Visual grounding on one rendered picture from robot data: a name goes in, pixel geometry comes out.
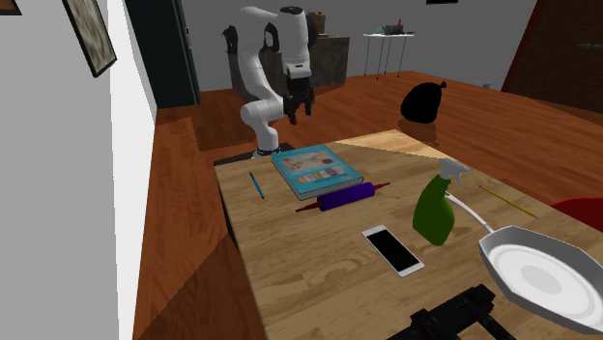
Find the framed wall picture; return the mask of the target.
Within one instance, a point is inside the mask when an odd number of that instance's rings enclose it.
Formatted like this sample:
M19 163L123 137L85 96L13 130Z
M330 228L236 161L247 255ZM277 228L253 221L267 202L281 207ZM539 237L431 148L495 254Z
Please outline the framed wall picture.
M98 78L117 56L97 0L62 0L91 74Z

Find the dark brown wooden cabinet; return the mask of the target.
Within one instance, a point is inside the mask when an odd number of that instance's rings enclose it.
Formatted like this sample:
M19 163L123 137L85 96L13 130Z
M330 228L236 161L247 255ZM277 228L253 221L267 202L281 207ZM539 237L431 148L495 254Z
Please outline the dark brown wooden cabinet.
M502 90L603 114L603 0L537 0Z

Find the black bar-shaped object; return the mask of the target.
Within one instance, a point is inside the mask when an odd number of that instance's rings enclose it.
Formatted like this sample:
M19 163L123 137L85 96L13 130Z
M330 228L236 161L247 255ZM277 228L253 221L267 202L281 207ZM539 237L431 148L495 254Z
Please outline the black bar-shaped object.
M490 313L495 294L485 285L471 287L431 309L421 309L411 324L387 340L462 340L459 333L481 325L495 340L516 340Z

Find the white smartphone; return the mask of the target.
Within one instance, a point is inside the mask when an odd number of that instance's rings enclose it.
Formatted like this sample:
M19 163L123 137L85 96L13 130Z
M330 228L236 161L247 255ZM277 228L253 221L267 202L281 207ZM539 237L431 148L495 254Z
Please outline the white smartphone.
M424 268L424 264L385 225L361 232L399 277Z

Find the white side table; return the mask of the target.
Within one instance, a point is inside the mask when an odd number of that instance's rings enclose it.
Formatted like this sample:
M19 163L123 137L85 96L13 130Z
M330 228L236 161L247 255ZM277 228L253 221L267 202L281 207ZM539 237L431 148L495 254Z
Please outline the white side table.
M407 31L401 24L401 21L398 21L396 24L393 25L379 26L375 33L363 34L363 36L367 38L363 74L367 75L368 72L368 57L370 53L371 42L373 40L381 41L376 71L376 79L379 80L382 74L388 73L388 63L390 59L392 41L394 39L401 39L402 48L398 61L398 69L396 71L396 76L399 77L402 68L402 63L404 60L407 40L408 38L412 38L415 35L416 31Z

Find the teal hardcover book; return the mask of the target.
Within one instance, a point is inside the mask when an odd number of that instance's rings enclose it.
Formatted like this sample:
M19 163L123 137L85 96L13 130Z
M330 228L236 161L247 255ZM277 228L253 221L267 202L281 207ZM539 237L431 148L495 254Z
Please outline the teal hardcover book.
M324 144L271 154L300 201L362 184L364 177Z

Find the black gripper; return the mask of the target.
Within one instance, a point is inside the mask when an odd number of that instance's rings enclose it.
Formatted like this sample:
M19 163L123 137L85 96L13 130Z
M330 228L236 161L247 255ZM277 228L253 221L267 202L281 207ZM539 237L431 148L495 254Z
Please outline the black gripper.
M283 98L283 114L288 117L290 124L297 124L296 112L299 107L297 100L304 100L304 112L306 116L312 114L313 85L310 77L286 78L287 89L290 96Z

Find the blue pen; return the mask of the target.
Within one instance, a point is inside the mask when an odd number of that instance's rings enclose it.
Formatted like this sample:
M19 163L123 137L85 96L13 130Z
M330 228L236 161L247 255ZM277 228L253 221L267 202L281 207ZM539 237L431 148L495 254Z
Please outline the blue pen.
M259 196L260 196L262 199L265 199L265 195L264 195L264 193L263 193L263 191L262 191L262 189L261 189L260 185L258 184L257 180L255 179L255 177L254 177L253 173L249 172L249 177L251 178L251 180L252 180L252 182L253 182L253 184L254 184L254 186L255 186L256 190L258 191Z

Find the white frying pan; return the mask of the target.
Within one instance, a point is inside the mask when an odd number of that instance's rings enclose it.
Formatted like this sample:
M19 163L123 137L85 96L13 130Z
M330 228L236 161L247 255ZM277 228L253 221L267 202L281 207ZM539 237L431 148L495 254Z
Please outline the white frying pan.
M509 301L579 333L603 335L603 266L587 252L515 225L494 230L452 194L445 199L487 231L479 254Z

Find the yellow pencil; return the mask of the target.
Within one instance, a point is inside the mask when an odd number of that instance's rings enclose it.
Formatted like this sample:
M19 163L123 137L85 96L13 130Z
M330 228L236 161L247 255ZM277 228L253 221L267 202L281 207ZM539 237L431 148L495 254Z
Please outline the yellow pencil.
M485 187L485 186L483 186L483 185L479 185L478 187L479 187L479 188L481 188L481 189L483 189L485 192L487 192L487 193L489 193L489 194L491 194L491 195L495 196L496 198L498 198L498 199L500 199L500 200L504 201L506 204L509 204L510 206L512 206L512 207L514 207L514 208L516 208L516 209L518 209L518 210L520 210L520 211L522 211L523 213L526 213L526 214L528 214L528 215L530 215L530 216L532 216L532 217L534 217L534 218L539 218L539 217L538 217L538 216L536 216L536 215L535 215L533 212L530 212L530 211L528 211L527 209L525 209L525 208L523 208L523 207L521 207L521 206L517 205L516 203L512 202L511 200L509 200L509 199L506 199L506 198L502 197L500 194L498 194L498 193L496 193L496 192L494 192L494 191L490 190L489 188L487 188L487 187Z

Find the red chair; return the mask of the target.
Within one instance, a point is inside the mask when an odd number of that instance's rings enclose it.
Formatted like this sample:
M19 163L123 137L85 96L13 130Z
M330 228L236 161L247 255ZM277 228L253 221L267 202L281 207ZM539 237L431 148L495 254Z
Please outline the red chair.
M570 198L551 207L603 233L603 197Z

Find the green spray bottle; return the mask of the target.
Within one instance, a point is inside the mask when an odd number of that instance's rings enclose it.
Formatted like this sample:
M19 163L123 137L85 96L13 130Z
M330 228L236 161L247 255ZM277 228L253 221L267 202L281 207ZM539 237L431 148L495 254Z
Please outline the green spray bottle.
M414 211L413 228L432 245L441 246L447 240L455 223L452 207L445 194L451 184L451 176L461 183L461 174L470 168L451 158L441 158L440 173L422 190Z

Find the black garbage bag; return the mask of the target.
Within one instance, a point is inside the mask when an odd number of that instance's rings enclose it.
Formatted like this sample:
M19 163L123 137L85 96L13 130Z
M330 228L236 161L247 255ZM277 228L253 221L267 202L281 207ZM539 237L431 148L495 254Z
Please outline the black garbage bag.
M401 115L410 122L433 123L437 119L441 104L442 89L446 87L445 81L441 83L424 82L416 85L402 100Z

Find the dark door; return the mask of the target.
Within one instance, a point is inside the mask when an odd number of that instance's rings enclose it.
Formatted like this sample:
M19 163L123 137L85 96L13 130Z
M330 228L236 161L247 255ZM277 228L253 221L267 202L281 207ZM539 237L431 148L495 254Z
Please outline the dark door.
M157 108L200 102L181 0L125 0Z

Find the purple rolling pin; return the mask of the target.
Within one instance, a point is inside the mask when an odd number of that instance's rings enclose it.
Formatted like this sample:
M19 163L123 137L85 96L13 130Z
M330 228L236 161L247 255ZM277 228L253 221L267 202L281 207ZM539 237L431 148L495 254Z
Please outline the purple rolling pin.
M376 191L389 183L364 183L319 196L315 203L297 209L297 213L319 209L321 212L332 210L375 195Z

